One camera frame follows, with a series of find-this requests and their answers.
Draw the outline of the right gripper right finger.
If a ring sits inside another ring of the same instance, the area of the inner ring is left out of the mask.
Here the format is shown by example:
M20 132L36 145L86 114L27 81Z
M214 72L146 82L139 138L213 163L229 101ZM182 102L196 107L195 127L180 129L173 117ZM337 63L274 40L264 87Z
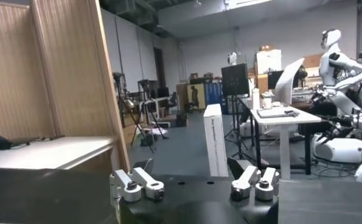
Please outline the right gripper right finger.
M272 201L278 196L280 173L277 169L267 167L262 172L249 161L232 157L228 158L228 166L235 178L231 183L231 198L234 201L249 198L251 189L255 190L254 195L258 201Z

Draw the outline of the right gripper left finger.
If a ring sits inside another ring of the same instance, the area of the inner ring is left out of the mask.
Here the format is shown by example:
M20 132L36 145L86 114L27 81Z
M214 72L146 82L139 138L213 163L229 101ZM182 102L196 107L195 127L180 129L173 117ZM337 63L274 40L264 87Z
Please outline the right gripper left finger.
M128 172L119 169L109 175L110 203L117 211L121 200L134 203L145 197L154 202L162 201L165 185L151 176L153 158L136 162Z

